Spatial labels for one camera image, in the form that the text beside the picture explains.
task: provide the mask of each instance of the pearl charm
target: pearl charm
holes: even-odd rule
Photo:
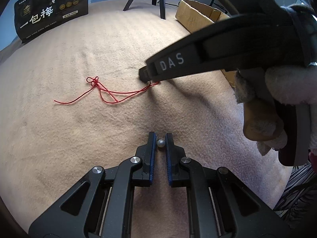
[[[158,147],[163,148],[165,146],[165,140],[158,140]]]

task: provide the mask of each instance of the beige blanket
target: beige blanket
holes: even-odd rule
[[[243,108],[220,71],[164,81],[116,105],[97,90],[73,105],[58,105],[89,89],[99,76],[107,88],[140,89],[138,69],[153,53],[188,35],[167,6],[167,20],[151,0],[93,3],[89,14],[19,48],[0,65],[0,195],[28,230],[58,197],[95,165],[109,168],[134,155],[150,131],[174,134],[176,145],[203,166],[228,167],[270,207],[291,168],[275,151],[262,157],[242,133]],[[188,237],[186,194],[171,189],[163,152],[154,184],[135,194],[132,237]]]

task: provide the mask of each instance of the white label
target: white label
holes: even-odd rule
[[[78,12],[78,11],[74,11],[74,12],[68,13],[68,14],[66,14],[66,15],[63,16],[63,19],[64,19],[64,18],[67,18],[67,17],[69,17],[69,16],[72,16],[72,15],[76,14],[77,12]]]

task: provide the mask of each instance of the silver screw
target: silver screw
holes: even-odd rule
[[[218,169],[219,173],[221,173],[222,175],[226,175],[227,173],[229,173],[228,168],[226,167],[219,167]]]
[[[136,163],[140,162],[140,158],[137,156],[134,156],[134,157],[131,157],[130,161],[131,161],[131,163],[136,164]]]
[[[184,163],[184,164],[188,164],[191,162],[191,158],[190,157],[182,157],[181,161]]]
[[[93,168],[93,173],[94,174],[99,174],[99,173],[101,173],[102,172],[102,167],[101,166],[95,166],[94,168]]]

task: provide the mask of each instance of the white letter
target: white letter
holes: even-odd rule
[[[166,63],[164,61],[160,61],[159,64],[161,65],[162,70],[165,71],[166,70]]]
[[[175,64],[173,63],[171,58],[168,58],[168,63],[170,65],[170,68],[171,68],[172,65],[175,67]]]
[[[183,59],[183,57],[181,57],[182,55],[181,55],[181,53],[177,53],[176,54],[176,58],[178,59],[178,60],[181,60],[181,62],[179,62],[179,64],[183,64],[184,63],[184,59]]]

